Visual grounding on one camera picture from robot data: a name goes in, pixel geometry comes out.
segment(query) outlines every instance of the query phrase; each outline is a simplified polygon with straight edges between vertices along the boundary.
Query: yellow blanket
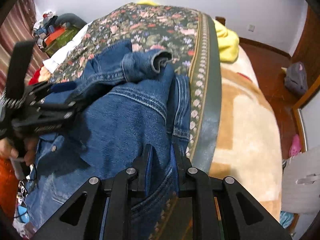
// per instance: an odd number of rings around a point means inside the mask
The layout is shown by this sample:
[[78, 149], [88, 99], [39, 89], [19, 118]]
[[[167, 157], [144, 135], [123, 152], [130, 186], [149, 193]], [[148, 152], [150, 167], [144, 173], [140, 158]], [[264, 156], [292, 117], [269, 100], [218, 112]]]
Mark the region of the yellow blanket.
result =
[[213, 20], [217, 32], [221, 62], [234, 62], [239, 54], [239, 36], [220, 22]]

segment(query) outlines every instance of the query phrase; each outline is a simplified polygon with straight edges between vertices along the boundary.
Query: wall outlet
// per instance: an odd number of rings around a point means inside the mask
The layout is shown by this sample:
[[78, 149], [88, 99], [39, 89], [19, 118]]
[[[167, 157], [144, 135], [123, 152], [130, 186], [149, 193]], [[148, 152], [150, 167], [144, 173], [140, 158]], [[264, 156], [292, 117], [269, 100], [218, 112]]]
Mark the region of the wall outlet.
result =
[[251, 25], [251, 24], [250, 24], [250, 25], [248, 26], [248, 31], [249, 31], [249, 32], [253, 32], [253, 31], [254, 31], [254, 25]]

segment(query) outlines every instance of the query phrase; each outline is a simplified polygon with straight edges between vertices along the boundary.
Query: beige blanket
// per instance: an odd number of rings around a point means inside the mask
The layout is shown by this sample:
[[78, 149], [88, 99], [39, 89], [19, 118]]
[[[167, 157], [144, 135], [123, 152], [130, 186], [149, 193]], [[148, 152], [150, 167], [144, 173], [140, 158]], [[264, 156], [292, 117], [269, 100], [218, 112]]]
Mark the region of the beige blanket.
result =
[[[209, 175], [233, 176], [279, 221], [282, 155], [279, 129], [242, 48], [233, 64], [221, 63], [222, 105]], [[253, 81], [241, 76], [248, 76]]]

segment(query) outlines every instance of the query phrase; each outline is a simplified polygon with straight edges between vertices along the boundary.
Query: denim jacket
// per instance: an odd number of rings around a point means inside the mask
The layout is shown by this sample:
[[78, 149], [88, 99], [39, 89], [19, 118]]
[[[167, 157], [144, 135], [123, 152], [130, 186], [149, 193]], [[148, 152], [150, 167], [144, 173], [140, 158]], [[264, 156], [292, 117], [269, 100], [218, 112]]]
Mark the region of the denim jacket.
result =
[[115, 176], [149, 143], [156, 149], [150, 193], [132, 204], [131, 227], [132, 239], [148, 239], [173, 193], [170, 145], [184, 154], [189, 139], [189, 80], [174, 73], [170, 59], [167, 51], [132, 52], [129, 41], [120, 41], [88, 61], [76, 88], [46, 97], [51, 103], [84, 98], [89, 106], [68, 131], [40, 137], [37, 178], [26, 197], [36, 228], [87, 179]]

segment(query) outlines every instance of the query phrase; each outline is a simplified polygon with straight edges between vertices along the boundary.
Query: wooden floor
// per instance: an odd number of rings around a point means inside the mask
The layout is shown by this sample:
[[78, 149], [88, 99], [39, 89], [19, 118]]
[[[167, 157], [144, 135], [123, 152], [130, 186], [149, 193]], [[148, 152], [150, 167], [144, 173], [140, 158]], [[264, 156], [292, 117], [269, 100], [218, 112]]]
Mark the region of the wooden floor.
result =
[[288, 67], [291, 62], [287, 57], [273, 51], [245, 43], [240, 45], [249, 56], [259, 87], [275, 112], [280, 131], [282, 157], [287, 159], [292, 137], [298, 133], [291, 109], [298, 98], [284, 87], [285, 75], [281, 71], [281, 67]]

